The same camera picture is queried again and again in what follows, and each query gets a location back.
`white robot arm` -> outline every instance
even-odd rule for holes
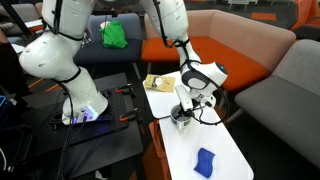
[[[138,0],[99,0],[108,6],[135,2]],[[70,117],[76,117],[73,123],[94,121],[108,106],[87,70],[73,62],[95,3],[96,0],[44,0],[42,15],[53,30],[29,44],[20,55],[20,64],[28,73],[54,79],[68,89],[73,107],[67,99],[63,105],[64,124],[71,122]],[[174,40],[180,55],[182,81],[190,87],[191,98],[214,105],[212,93],[225,81],[227,74],[217,63],[201,64],[187,35],[188,17],[183,0],[140,0],[139,3],[157,32]]]

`sofa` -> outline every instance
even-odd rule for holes
[[[102,34],[99,32],[100,24],[105,21],[119,21],[128,42],[125,48],[106,48],[102,43]],[[132,64],[137,78],[140,79],[140,72],[137,61],[140,60],[142,47],[142,30],[140,19],[137,14],[119,14],[117,17],[111,15],[91,16],[88,23],[88,31],[93,43],[80,48],[74,56],[77,65],[86,66],[92,64]]]
[[[320,12],[318,0],[296,0],[297,21],[290,28],[297,39],[320,41]]]
[[[236,103],[320,169],[320,42],[300,40]]]
[[[203,64],[219,62],[228,72],[225,92],[248,87],[268,77],[295,42],[287,29],[250,20],[220,10],[187,11],[188,35]],[[175,48],[164,47],[146,15],[146,41],[141,59],[148,63],[179,62]]]

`orange cushion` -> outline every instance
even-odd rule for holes
[[[311,0],[297,0],[297,21],[295,24],[290,28],[291,30],[294,30],[295,28],[305,24],[308,21],[308,15],[310,12],[310,8],[312,5]]]
[[[310,1],[312,1],[312,4],[310,7],[307,21],[310,21],[312,18],[316,17],[319,12],[318,0],[310,0]]]
[[[195,37],[191,43],[203,64],[219,62],[226,68],[228,78],[222,87],[228,91],[244,88],[271,73],[251,58],[211,38]]]
[[[29,30],[30,30],[31,32],[37,32],[37,31],[39,31],[39,30],[41,30],[41,29],[43,29],[43,28],[44,28],[44,26],[41,25],[41,26],[31,27],[31,28],[29,28]]]
[[[141,60],[145,62],[179,61],[179,54],[175,47],[166,48],[161,38],[151,38],[145,41]]]
[[[203,64],[219,62],[225,66],[228,78],[222,87],[228,91],[244,88],[271,73],[249,57],[209,37],[191,37],[190,41]],[[142,52],[142,60],[147,62],[178,61],[179,55],[175,48],[166,49],[160,38],[153,38],[147,40]]]
[[[320,17],[313,18],[308,22],[310,25],[320,26]]]

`orange sofa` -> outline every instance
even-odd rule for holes
[[[297,21],[290,28],[297,39],[320,41],[320,11],[318,0],[295,0]]]
[[[235,91],[263,79],[278,65],[295,41],[293,32],[219,10],[188,11],[188,34],[202,63],[219,62],[228,71],[222,85]],[[145,16],[146,37],[141,59],[151,64],[178,62],[175,48],[164,47],[149,17]]]
[[[318,0],[295,0],[297,4],[297,20],[290,28],[294,30],[304,24],[310,23],[312,25],[320,26]]]

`green bag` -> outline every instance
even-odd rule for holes
[[[108,48],[124,48],[128,44],[125,33],[119,21],[111,21],[110,24],[99,30],[102,34],[103,46]]]

